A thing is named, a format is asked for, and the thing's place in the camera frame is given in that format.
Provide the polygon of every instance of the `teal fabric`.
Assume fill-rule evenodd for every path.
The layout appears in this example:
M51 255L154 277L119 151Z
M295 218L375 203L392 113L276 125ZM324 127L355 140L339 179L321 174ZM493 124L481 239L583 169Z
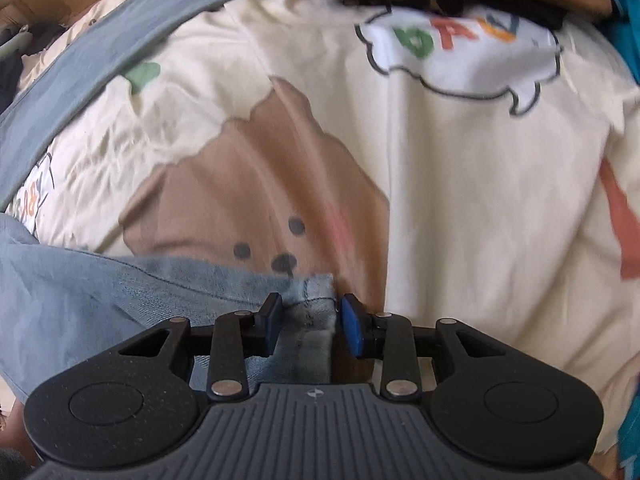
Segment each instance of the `teal fabric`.
M640 0L613 0L614 16L598 28L625 59L640 82Z
M620 469L625 480L640 478L640 391L636 393L618 432Z

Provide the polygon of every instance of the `cartoon bear print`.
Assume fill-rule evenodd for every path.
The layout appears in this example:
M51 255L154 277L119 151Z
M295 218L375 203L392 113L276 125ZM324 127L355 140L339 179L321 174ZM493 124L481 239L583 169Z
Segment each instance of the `cartoon bear print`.
M120 215L134 254L254 272L332 273L337 293L384 303L388 201L289 82L196 155L154 169Z

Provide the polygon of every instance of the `light blue jeans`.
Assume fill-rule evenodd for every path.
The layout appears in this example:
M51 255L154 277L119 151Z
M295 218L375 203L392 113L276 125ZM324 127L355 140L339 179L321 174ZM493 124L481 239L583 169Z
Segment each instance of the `light blue jeans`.
M335 325L332 278L264 276L164 256L116 260L40 245L0 214L0 375L18 400L67 368L149 328L186 316L212 324L235 310L258 310L270 292L284 300L271 358L246 360L250 386L325 383ZM208 358L191 386L204 389Z

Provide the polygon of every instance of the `metal rivet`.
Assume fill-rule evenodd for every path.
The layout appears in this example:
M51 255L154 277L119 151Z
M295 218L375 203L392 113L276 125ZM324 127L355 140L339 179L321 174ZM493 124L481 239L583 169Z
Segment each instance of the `metal rivet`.
M242 384L232 379L216 381L211 385L211 391L220 397L229 397L242 391Z
M394 397L407 397L418 391L418 385L405 379L396 379L386 384L386 390Z

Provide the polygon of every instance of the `ribbed grip surface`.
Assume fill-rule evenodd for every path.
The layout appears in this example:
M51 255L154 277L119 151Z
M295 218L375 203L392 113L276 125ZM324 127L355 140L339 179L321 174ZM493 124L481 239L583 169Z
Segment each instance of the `ribbed grip surface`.
M584 464L514 473L456 454L415 406L358 385L264 384L219 404L179 449L121 471L47 463L31 480L598 480Z

